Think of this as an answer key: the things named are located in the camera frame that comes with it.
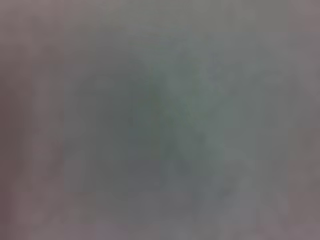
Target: gray surface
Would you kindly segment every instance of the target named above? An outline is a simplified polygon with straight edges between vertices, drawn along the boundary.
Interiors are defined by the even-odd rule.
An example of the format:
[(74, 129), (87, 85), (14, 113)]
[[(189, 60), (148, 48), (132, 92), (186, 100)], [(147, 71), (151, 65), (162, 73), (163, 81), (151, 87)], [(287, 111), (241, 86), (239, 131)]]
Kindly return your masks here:
[(317, 67), (289, 44), (317, 35), (290, 32), (285, 1), (257, 3), (255, 21), (206, 4), (87, 3), (70, 14), (65, 190), (95, 225), (119, 228), (94, 239), (283, 240), (317, 222), (316, 205), (299, 216), (291, 201), (296, 163), (317, 148), (317, 136), (307, 153), (299, 142), (319, 129)]

